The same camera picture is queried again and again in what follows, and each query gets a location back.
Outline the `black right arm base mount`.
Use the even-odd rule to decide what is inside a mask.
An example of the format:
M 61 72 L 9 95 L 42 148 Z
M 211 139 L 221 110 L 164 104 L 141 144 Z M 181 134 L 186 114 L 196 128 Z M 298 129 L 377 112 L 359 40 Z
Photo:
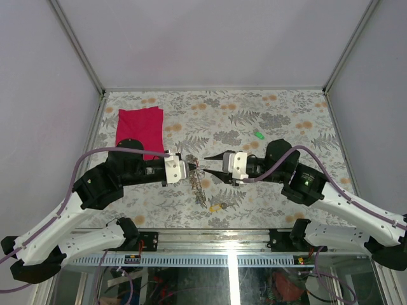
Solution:
M 307 243 L 294 234 L 291 229 L 269 229 L 269 241 L 266 246 L 272 252 L 305 252 L 309 250 Z

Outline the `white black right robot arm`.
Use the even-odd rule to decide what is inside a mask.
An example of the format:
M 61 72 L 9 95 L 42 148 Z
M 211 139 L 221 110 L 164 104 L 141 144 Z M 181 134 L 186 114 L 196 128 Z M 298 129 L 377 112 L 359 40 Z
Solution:
M 348 250 L 368 255 L 386 268 L 406 270 L 406 216 L 378 208 L 342 189 L 321 161 L 317 162 L 319 169 L 300 163 L 301 151 L 308 148 L 292 146 L 284 139 L 270 142 L 264 158 L 225 151 L 212 156 L 223 162 L 222 170 L 209 173 L 233 186 L 282 184 L 281 194 L 289 201 L 331 213 L 350 224 L 330 226 L 299 218 L 290 231 L 270 231 L 268 247 L 274 252 Z

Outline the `green tagged key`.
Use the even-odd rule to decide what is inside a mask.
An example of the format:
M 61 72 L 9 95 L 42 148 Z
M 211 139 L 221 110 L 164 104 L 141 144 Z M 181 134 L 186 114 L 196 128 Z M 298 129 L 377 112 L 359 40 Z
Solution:
M 256 132 L 256 133 L 255 133 L 255 136 L 256 136 L 257 138 L 261 139 L 261 140 L 264 140 L 264 139 L 265 139 L 264 135 L 263 135 L 262 133 L 260 133 L 260 132 Z

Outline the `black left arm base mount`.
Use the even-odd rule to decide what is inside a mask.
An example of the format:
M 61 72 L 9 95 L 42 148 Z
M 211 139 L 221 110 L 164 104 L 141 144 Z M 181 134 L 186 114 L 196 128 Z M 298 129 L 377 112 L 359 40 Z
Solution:
M 158 250 L 159 233 L 154 231 L 144 231 L 139 233 L 139 236 L 130 241 L 125 246 L 126 251 L 136 252 L 156 252 Z

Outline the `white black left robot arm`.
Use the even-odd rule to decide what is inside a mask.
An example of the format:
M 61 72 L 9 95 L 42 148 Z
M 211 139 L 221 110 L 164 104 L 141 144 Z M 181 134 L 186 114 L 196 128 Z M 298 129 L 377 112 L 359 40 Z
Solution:
M 102 229 L 79 237 L 71 233 L 82 222 L 105 210 L 124 196 L 126 186 L 159 182 L 163 186 L 187 179 L 196 164 L 181 154 L 153 152 L 145 160 L 141 142 L 122 140 L 107 147 L 106 160 L 79 179 L 71 179 L 63 202 L 37 226 L 21 236 L 1 240 L 6 258 L 15 262 L 10 271 L 14 280 L 37 284 L 50 279 L 69 262 L 102 250 L 130 251 L 140 245 L 140 233 L 128 217 L 116 218 Z

